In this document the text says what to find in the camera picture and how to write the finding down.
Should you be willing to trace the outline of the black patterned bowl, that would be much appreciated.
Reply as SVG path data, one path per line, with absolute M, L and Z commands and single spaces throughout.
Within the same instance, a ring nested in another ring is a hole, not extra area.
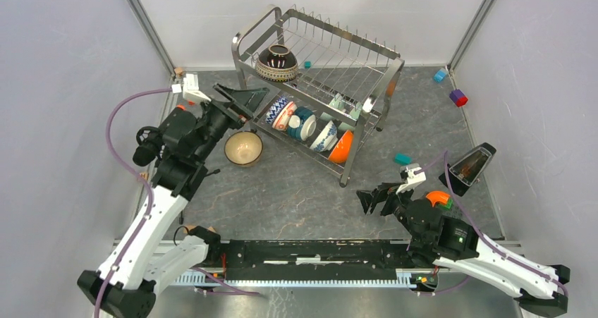
M 289 82 L 298 75 L 298 61 L 286 45 L 273 44 L 260 52 L 255 70 L 265 80 Z

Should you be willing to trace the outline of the brown speckled bowl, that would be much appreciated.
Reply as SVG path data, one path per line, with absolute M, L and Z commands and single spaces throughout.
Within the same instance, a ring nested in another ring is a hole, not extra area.
M 240 167 L 254 166 L 260 160 L 263 150 L 261 137 L 252 131 L 234 133 L 224 145 L 226 158 Z

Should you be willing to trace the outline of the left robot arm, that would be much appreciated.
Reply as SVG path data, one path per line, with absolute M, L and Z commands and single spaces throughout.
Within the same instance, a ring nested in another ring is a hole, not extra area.
M 83 271 L 77 281 L 96 317 L 102 312 L 147 317 L 158 295 L 179 276 L 197 264 L 213 267 L 220 261 L 220 237 L 203 227 L 192 229 L 181 243 L 154 258 L 170 224 L 211 175 L 207 157 L 228 130 L 242 129 L 254 118 L 269 93 L 265 87 L 235 90 L 219 83 L 214 90 L 217 98 L 174 85 L 170 92 L 198 105 L 201 115 L 176 106 L 158 126 L 137 132 L 138 146 L 126 169 L 155 165 L 154 176 L 142 181 L 146 200 L 109 257 L 97 269 Z

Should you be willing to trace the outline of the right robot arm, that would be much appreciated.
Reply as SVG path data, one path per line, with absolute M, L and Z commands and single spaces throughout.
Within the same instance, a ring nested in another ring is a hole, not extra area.
M 393 216 L 409 232 L 406 249 L 416 267 L 443 267 L 493 285 L 518 302 L 521 309 L 540 317 L 559 317 L 568 311 L 562 288 L 570 269 L 562 264 L 532 262 L 478 233 L 473 225 L 450 216 L 453 198 L 432 191 L 413 199 L 399 183 L 382 183 L 373 190 L 357 190 L 364 213 L 384 206 L 381 216 Z

